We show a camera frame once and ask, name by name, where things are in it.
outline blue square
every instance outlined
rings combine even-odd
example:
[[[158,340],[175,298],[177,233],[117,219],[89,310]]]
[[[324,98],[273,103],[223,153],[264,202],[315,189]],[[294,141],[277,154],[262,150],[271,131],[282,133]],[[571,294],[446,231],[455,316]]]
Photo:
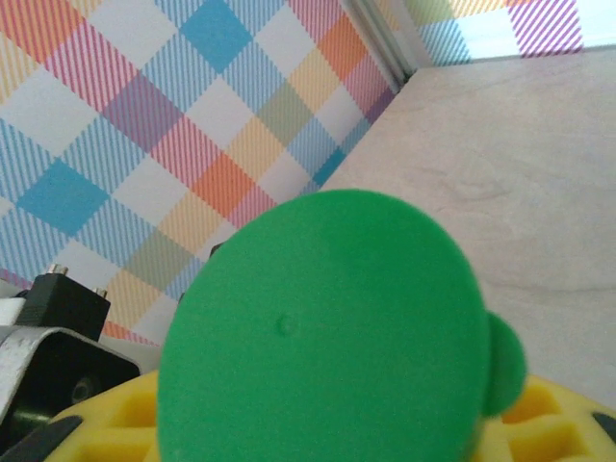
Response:
[[[285,81],[276,64],[254,41],[226,68],[222,78],[253,113],[259,112]]]
[[[66,149],[62,160],[111,194],[144,157],[136,143],[99,116]]]
[[[364,135],[366,135],[366,132],[368,132],[368,130],[370,129],[371,124],[365,120],[364,118],[362,118],[359,123],[357,125],[355,125],[355,128],[353,128],[350,133],[348,135],[346,135],[345,140],[343,141],[343,143],[341,144],[341,148],[343,150],[343,152],[345,153],[345,155],[348,155],[350,153],[350,151],[353,150],[353,148],[357,145],[357,143],[364,138]]]
[[[34,280],[68,243],[68,236],[49,223],[14,208],[0,218],[0,268]]]
[[[218,73],[252,40],[252,35],[223,0],[205,2],[180,32]]]
[[[434,65],[467,64],[471,61],[469,47],[457,20],[427,24],[420,27],[419,32]]]
[[[181,34],[173,36],[142,72],[183,112],[216,79],[214,68]]]
[[[123,267],[154,232],[150,223],[110,198],[77,233],[77,241]]]
[[[336,147],[336,142],[332,140],[321,123],[313,117],[287,146],[287,150],[298,164],[304,167],[310,175],[314,175]]]
[[[256,35],[280,10],[285,0],[225,0],[246,29]]]
[[[51,162],[49,152],[0,119],[0,196],[16,202]]]
[[[334,153],[329,156],[329,159],[325,161],[325,164],[319,168],[319,171],[315,174],[313,180],[319,186],[323,186],[327,178],[331,176],[336,168],[343,162],[345,159],[345,153],[340,149],[336,149]]]
[[[16,205],[73,236],[107,197],[86,177],[56,161]]]

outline checkered backdrop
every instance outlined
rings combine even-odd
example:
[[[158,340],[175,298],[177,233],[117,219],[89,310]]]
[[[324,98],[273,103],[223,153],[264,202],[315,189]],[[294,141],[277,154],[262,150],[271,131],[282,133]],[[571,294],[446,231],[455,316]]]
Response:
[[[402,50],[427,56],[422,65],[544,57],[616,44],[614,0],[373,1]]]
[[[136,342],[393,98],[337,0],[0,0],[0,30],[0,277],[66,265]]]

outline pink stripe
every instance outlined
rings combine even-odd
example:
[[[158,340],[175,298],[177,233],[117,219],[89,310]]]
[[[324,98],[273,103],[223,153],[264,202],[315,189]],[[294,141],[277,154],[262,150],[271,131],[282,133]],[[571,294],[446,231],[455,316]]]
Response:
[[[545,21],[545,22],[538,21],[537,27],[543,26],[542,33],[536,36],[528,35],[527,37],[524,37],[524,38],[520,37],[520,40],[519,40],[520,49],[523,51],[527,51],[536,45],[541,45],[544,42],[544,40],[550,39],[550,37],[553,34],[553,31],[561,24],[561,22],[565,18],[568,10],[570,9],[568,8],[563,9],[563,7],[561,6],[561,8],[555,13],[555,15],[552,16],[552,18],[549,19],[548,21]]]
[[[189,188],[222,151],[187,117],[182,117],[152,149],[154,160]]]
[[[376,67],[372,56],[366,54],[345,78],[345,86],[357,106],[365,114],[387,89],[387,82]]]
[[[515,21],[513,27],[518,28],[521,25],[521,21],[526,23],[528,15],[535,7],[536,5],[533,2],[528,2],[523,7],[513,7],[509,9],[509,12],[512,13],[512,20]]]
[[[563,53],[570,42],[581,43],[576,0],[537,0],[508,10],[525,58]]]
[[[576,12],[571,12],[571,14],[567,18],[567,20],[564,21],[560,25],[560,27],[552,34],[552,39],[550,41],[548,41],[547,43],[545,43],[545,45],[544,45],[546,50],[550,50],[554,46],[558,45],[558,43],[562,40],[562,38],[564,36],[566,36],[568,33],[571,33],[571,31],[578,25],[578,20],[574,18],[575,14],[576,14]],[[569,23],[570,20],[573,20],[573,22],[571,23],[571,25],[569,25],[569,28],[566,31],[561,33],[561,31],[565,27],[567,27],[567,24]]]
[[[567,14],[571,16],[571,14],[576,13],[575,11],[571,11],[571,8],[566,8],[566,9],[561,8],[561,10],[562,10],[562,13],[560,13],[559,17],[553,17],[552,21],[545,24],[545,29],[547,29],[546,33],[542,34],[539,37],[535,37],[535,38],[530,37],[529,40],[526,41],[525,45],[521,45],[521,48],[523,49],[525,48],[526,50],[528,50],[530,47],[534,45],[541,45],[546,40],[550,40],[553,37],[554,30],[557,30],[556,28],[561,26],[563,24],[563,21],[565,25],[567,24],[567,20],[569,20]]]
[[[533,28],[532,32],[529,32],[527,34],[526,33],[520,33],[519,44],[520,44],[521,48],[526,47],[528,41],[531,40],[533,37],[541,37],[542,34],[544,34],[545,32],[547,32],[550,29],[549,28],[549,26],[550,26],[550,17],[553,19],[553,15],[550,15],[550,13],[553,11],[553,9],[556,6],[558,6],[558,8],[557,8],[556,13],[554,15],[558,14],[558,12],[565,7],[565,4],[564,3],[558,4],[557,1],[553,1],[548,8],[544,9],[544,11],[545,11],[544,17],[546,17],[548,19],[548,21],[549,21],[548,23],[544,23],[541,20],[537,20],[534,23],[534,28]],[[533,23],[530,22],[530,21],[528,22],[528,24],[529,24],[528,28],[530,28],[530,26],[533,25]]]
[[[137,74],[137,69],[87,23],[47,59],[45,67],[97,111],[105,109]]]

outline green sponge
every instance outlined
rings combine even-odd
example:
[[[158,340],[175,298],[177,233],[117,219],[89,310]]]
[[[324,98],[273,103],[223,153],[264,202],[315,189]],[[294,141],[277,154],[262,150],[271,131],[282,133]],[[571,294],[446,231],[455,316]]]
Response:
[[[524,355],[432,219],[319,192],[240,230],[164,348],[164,462],[458,462],[522,391]]]

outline black connector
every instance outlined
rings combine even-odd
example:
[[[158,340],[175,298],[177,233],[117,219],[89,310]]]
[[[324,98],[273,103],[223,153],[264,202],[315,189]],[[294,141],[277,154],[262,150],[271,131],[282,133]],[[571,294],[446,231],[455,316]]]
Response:
[[[59,272],[37,276],[17,325],[65,327],[98,341],[111,303]]]

